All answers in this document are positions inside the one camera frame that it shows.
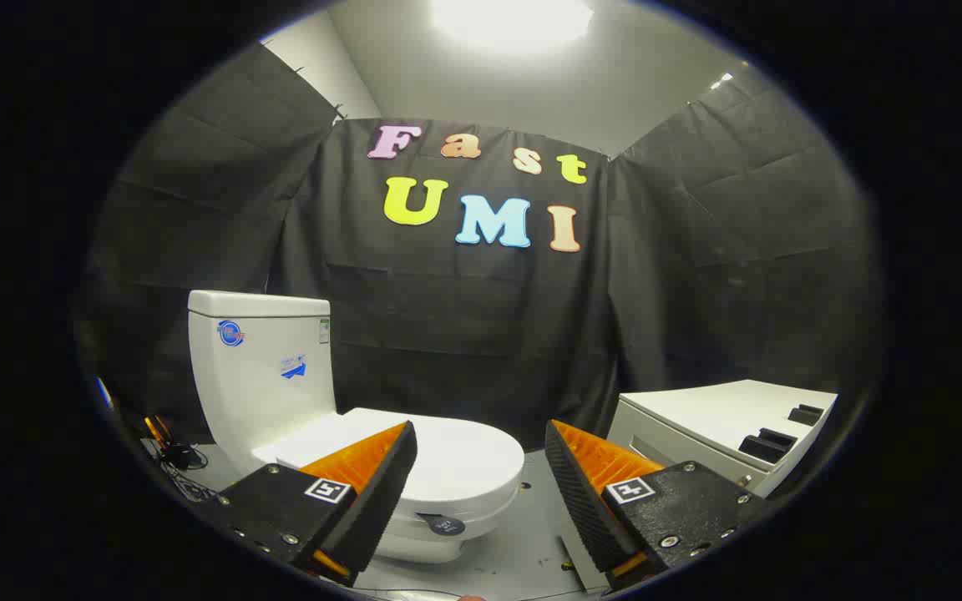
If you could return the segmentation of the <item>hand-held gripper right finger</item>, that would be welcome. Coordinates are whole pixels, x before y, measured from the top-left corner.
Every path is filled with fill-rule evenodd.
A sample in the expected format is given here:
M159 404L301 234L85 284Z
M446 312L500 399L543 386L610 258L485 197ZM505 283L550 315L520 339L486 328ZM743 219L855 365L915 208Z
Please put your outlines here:
M560 420L544 451L595 569L620 591L717 550L770 509L698 461L663 465Z

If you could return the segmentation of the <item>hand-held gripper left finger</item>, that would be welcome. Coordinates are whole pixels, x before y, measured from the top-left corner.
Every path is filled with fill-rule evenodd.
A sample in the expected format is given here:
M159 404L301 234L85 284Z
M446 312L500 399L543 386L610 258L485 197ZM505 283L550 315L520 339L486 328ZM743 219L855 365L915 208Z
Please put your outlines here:
M310 577L354 586L417 453L404 420L302 468L265 464L216 495L216 530Z

